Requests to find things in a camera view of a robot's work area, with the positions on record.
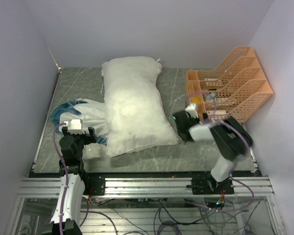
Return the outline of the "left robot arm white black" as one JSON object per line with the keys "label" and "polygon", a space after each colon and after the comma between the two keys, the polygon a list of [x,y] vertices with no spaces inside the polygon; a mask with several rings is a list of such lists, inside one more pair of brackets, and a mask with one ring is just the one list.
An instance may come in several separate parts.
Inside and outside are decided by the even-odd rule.
{"label": "left robot arm white black", "polygon": [[43,235],[81,235],[80,207],[90,189],[82,160],[84,146],[97,142],[94,128],[72,129],[68,122],[58,124],[52,134],[59,157],[60,192],[56,209]]}

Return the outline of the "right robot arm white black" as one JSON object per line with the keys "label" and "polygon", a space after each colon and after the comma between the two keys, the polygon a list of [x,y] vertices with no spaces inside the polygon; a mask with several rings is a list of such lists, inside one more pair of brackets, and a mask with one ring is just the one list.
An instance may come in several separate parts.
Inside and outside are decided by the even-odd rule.
{"label": "right robot arm white black", "polygon": [[201,123],[187,111],[179,111],[173,114],[173,119],[177,133],[184,142],[214,141],[217,145],[220,157],[210,171],[212,178],[207,180],[206,188],[210,193],[218,193],[239,158],[249,153],[253,146],[252,137],[233,117],[214,123]]}

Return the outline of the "white pillow insert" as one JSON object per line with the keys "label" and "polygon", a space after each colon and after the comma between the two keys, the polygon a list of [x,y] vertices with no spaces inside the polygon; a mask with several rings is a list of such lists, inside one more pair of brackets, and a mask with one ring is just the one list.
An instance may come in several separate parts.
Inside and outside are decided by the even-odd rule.
{"label": "white pillow insert", "polygon": [[178,144],[156,87],[161,71],[162,65],[146,56],[102,64],[109,157]]}

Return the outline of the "blue houndstooth bear pillowcase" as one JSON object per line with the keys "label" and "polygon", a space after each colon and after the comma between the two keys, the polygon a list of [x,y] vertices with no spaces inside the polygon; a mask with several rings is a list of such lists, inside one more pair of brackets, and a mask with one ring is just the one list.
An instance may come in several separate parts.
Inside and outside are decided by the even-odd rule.
{"label": "blue houndstooth bear pillowcase", "polygon": [[50,114],[50,121],[57,126],[65,121],[79,119],[83,130],[94,128],[96,142],[107,145],[108,128],[105,121],[105,104],[90,99],[77,99],[58,105]]}

